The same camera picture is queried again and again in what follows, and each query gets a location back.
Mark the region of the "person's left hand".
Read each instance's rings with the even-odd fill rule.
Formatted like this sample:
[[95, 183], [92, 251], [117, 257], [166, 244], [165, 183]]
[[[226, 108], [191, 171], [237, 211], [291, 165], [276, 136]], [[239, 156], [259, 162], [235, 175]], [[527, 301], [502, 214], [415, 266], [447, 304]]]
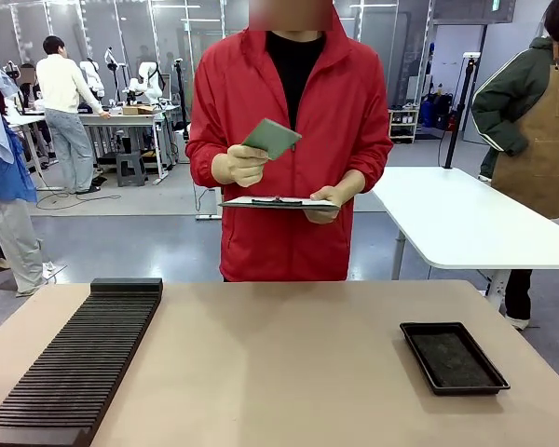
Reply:
[[310, 198], [312, 200], [326, 200], [337, 206], [336, 210], [305, 210], [307, 219], [313, 224], [330, 224], [332, 223], [341, 206], [350, 200], [348, 194], [337, 186], [324, 186], [321, 190], [313, 193]]

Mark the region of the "person's right hand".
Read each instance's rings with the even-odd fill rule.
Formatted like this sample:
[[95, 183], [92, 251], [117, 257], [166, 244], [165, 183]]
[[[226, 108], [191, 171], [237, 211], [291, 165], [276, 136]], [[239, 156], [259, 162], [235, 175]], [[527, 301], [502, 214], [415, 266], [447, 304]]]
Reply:
[[235, 144], [213, 158], [211, 174], [222, 185], [235, 183], [247, 188], [263, 179], [264, 166], [268, 160], [264, 150]]

